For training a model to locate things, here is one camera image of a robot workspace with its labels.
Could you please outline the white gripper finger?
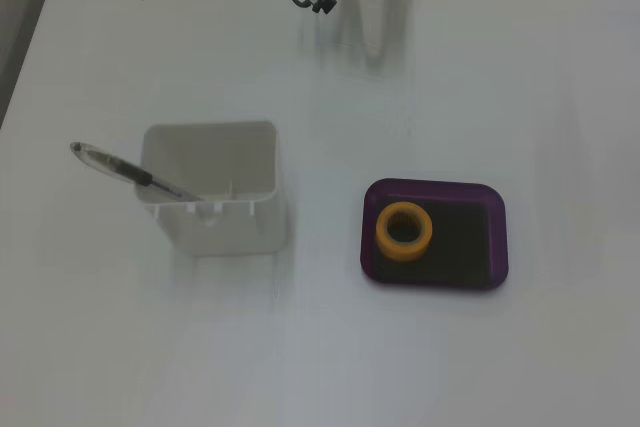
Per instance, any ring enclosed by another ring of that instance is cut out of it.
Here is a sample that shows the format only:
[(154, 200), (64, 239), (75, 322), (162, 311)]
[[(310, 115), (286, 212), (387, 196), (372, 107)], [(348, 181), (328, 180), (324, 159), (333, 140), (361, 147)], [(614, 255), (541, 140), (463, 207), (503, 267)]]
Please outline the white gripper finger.
[(382, 56), (386, 51), (389, 0), (356, 0), (356, 3), (365, 53), (367, 56)]

